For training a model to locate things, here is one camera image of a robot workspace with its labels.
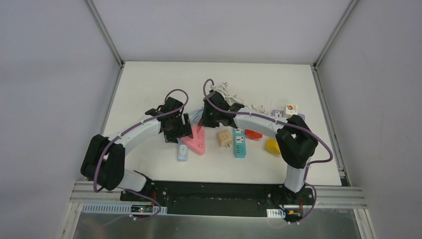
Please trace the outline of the red cube plug adapter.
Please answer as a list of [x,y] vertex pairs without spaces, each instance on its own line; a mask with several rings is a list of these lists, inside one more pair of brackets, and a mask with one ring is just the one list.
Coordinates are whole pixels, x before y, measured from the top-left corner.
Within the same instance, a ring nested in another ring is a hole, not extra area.
[[260,134],[258,132],[255,132],[255,131],[249,130],[249,129],[246,129],[244,131],[244,134],[246,135],[246,137],[248,139],[251,139],[251,140],[258,140],[258,139],[261,139],[263,137],[263,134]]

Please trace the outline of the beige wooden cube adapter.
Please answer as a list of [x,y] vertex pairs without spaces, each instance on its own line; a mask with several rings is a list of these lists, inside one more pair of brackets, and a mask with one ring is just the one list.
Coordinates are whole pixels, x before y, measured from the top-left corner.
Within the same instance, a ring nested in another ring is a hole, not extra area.
[[216,133],[217,141],[220,147],[230,147],[233,143],[232,134],[228,129],[221,130]]

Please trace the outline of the teal power strip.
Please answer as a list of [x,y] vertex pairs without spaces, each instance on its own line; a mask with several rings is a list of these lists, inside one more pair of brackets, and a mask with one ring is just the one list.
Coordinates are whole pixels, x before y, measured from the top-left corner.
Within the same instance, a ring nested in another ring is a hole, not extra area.
[[233,145],[235,158],[245,158],[247,154],[245,134],[241,128],[233,129]]

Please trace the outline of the light blue power strip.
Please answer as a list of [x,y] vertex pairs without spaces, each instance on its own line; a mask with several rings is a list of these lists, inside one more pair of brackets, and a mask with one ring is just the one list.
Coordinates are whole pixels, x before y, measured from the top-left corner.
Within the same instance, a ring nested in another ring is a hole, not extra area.
[[177,153],[177,160],[179,162],[185,162],[188,160],[189,149],[188,147],[182,142],[178,141],[178,153]]

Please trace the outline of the pink triangular plug adapter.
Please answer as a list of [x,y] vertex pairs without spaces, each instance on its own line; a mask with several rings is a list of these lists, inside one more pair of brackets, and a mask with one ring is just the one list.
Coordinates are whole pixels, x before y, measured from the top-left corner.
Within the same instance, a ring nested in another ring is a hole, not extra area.
[[206,147],[205,147],[205,128],[199,127],[195,125],[192,127],[193,138],[189,136],[185,136],[180,138],[180,141],[185,144],[188,149],[193,151],[199,156],[205,154]]

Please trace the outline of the yellow cube plug adapter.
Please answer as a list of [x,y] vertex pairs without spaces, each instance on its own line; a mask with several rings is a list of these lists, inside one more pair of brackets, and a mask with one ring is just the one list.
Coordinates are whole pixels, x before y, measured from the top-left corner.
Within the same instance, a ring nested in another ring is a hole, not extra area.
[[265,149],[273,155],[280,155],[281,154],[281,150],[278,146],[278,143],[276,140],[272,139],[272,138],[268,138],[268,140],[265,143]]

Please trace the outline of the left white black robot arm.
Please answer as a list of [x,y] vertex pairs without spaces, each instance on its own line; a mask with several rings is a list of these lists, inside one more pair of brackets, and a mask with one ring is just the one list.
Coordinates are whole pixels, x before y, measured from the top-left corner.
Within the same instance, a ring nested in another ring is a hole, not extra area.
[[158,108],[149,109],[132,126],[109,136],[97,134],[92,137],[84,157],[81,174],[106,190],[115,188],[132,190],[139,201],[147,201],[152,188],[146,184],[147,177],[126,169],[126,156],[143,141],[164,134],[166,142],[177,143],[179,138],[193,137],[185,104],[167,97]]

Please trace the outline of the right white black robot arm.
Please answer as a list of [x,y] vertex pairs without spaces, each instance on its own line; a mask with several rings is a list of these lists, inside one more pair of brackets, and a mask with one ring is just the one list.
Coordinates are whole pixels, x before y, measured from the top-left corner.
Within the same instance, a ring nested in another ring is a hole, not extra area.
[[232,128],[249,129],[275,139],[282,159],[287,164],[283,199],[289,204],[295,204],[302,198],[306,167],[320,143],[320,138],[310,131],[300,116],[277,118],[248,110],[241,104],[230,106],[216,91],[204,97],[204,104],[200,124],[205,127],[217,127],[221,123]]

